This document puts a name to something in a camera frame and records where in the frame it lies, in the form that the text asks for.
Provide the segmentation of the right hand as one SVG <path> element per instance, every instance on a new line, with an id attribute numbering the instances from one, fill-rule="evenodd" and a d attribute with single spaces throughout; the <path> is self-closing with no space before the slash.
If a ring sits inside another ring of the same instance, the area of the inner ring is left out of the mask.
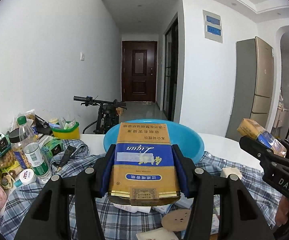
<path id="1" fill-rule="evenodd" d="M 276 226 L 280 227 L 287 223 L 289 217 L 289 199 L 285 196 L 279 201 L 278 210 L 275 216 Z"/>

